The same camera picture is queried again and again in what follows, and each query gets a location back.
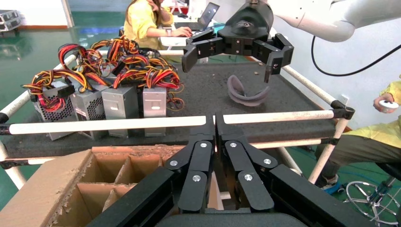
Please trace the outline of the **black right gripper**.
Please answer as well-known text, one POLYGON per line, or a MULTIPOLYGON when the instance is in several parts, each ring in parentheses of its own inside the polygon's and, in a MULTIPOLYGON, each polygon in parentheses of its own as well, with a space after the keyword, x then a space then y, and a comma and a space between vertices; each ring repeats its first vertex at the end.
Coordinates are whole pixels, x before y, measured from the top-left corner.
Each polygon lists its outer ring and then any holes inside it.
POLYGON ((291 63, 293 45, 282 34, 268 39, 273 12, 264 1, 247 1, 218 31, 206 30, 186 40, 183 48, 182 70, 187 73, 198 59, 235 54, 251 56, 265 64, 264 82, 280 74, 281 68, 291 63))

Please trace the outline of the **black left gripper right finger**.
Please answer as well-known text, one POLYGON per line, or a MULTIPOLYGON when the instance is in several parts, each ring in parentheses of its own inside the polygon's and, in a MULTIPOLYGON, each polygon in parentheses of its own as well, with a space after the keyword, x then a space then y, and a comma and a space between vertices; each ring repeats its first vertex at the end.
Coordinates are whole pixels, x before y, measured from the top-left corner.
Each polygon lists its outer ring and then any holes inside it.
POLYGON ((268 212, 274 207, 266 183, 278 161, 248 142, 243 130, 215 114, 216 144, 227 187, 237 209, 268 212))

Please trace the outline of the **seated person hand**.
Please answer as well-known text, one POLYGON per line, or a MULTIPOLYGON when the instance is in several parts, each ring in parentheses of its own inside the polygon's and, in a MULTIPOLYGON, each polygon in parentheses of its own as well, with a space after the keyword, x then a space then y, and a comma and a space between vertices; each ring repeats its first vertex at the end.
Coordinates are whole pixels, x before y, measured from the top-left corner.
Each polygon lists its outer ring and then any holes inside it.
POLYGON ((385 101, 389 101, 389 102, 394 102, 394 98, 391 94, 389 93, 384 93, 382 95, 380 95, 379 97, 377 97, 374 102, 373 102, 373 107, 381 112, 381 113, 386 113, 386 114, 390 114, 393 113, 395 110, 394 109, 390 109, 390 110, 385 110, 380 104, 379 102, 385 100, 385 101))

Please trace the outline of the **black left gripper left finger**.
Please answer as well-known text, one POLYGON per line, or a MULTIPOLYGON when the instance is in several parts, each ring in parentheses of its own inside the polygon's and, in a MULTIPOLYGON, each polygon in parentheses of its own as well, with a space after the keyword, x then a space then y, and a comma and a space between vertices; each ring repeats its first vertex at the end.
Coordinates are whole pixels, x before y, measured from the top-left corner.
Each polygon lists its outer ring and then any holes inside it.
POLYGON ((188 144, 166 161, 166 168, 174 172, 180 213, 203 213, 207 208, 215 137, 213 116, 208 114, 205 124, 190 130, 188 144))

